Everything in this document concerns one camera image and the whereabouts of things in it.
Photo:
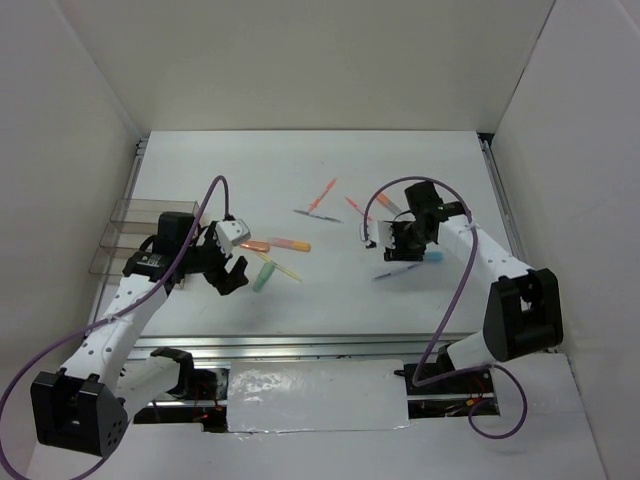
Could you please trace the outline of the blue thin pen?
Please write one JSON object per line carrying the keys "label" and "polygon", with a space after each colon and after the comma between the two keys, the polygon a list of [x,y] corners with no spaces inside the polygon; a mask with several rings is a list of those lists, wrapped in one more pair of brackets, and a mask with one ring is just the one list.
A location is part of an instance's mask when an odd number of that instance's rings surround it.
{"label": "blue thin pen", "polygon": [[383,279],[386,279],[386,278],[402,275],[402,274],[404,274],[404,273],[406,273],[408,271],[411,271],[411,270],[413,270],[415,268],[418,268],[420,266],[422,266],[422,263],[415,263],[415,264],[411,264],[411,265],[408,265],[408,266],[399,267],[399,268],[393,269],[393,270],[391,270],[391,271],[389,271],[387,273],[375,276],[372,279],[372,281],[379,281],[379,280],[383,280]]}

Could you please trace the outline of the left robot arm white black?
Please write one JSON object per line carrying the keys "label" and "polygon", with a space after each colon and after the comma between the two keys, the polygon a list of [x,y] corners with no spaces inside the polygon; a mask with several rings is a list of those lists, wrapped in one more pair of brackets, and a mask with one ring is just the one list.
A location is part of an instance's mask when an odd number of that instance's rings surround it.
{"label": "left robot arm white black", "polygon": [[126,262],[104,323],[54,373],[39,373],[30,387],[40,443],[101,458],[120,444],[135,415],[157,396],[176,399],[196,390],[190,353],[155,349],[141,365],[125,363],[154,314],[187,276],[201,274],[222,296],[248,283],[245,257],[232,251],[251,236],[233,216],[201,229],[194,215],[164,212],[157,231]]}

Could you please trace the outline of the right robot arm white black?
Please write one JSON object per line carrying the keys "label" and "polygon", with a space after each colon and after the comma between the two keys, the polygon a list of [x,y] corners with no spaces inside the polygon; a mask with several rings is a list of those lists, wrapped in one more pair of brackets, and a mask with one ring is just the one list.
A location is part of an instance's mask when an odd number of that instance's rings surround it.
{"label": "right robot arm white black", "polygon": [[471,372],[556,347],[564,340],[559,283],[549,269],[534,269],[502,248],[475,224],[461,199],[446,202],[434,182],[405,190],[413,218],[377,225],[387,262],[421,262],[430,244],[465,267],[452,300],[459,301],[470,278],[486,293],[481,329],[439,349],[436,379],[448,392],[460,391]]}

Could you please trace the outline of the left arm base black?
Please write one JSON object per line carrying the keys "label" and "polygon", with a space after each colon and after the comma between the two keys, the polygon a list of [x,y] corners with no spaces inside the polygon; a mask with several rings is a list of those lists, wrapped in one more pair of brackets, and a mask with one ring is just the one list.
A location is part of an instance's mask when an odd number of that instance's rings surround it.
{"label": "left arm base black", "polygon": [[134,417],[136,425],[193,424],[205,432],[227,431],[229,370],[196,369],[183,393],[163,393]]}

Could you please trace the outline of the yellow thin pen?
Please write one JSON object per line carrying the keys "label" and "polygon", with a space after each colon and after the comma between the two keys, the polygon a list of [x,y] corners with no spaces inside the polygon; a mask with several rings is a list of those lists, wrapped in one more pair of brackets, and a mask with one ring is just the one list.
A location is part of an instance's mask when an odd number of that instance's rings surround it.
{"label": "yellow thin pen", "polygon": [[262,252],[254,252],[259,258],[261,258],[263,261],[272,264],[277,270],[279,270],[280,272],[284,273],[285,275],[289,276],[290,278],[296,280],[297,282],[302,282],[302,278],[297,275],[296,273],[294,273],[293,271],[291,271],[290,269],[284,267],[283,265],[277,263],[276,261],[272,260],[269,256],[265,255]]}

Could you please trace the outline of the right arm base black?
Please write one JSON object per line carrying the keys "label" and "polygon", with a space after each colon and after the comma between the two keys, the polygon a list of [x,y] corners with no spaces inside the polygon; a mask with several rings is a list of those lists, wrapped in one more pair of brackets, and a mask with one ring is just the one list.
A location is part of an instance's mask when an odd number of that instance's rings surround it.
{"label": "right arm base black", "polygon": [[416,386],[416,364],[404,364],[394,375],[405,381],[410,419],[466,417],[474,406],[479,416],[499,414],[494,385],[488,372],[456,375],[425,386]]}

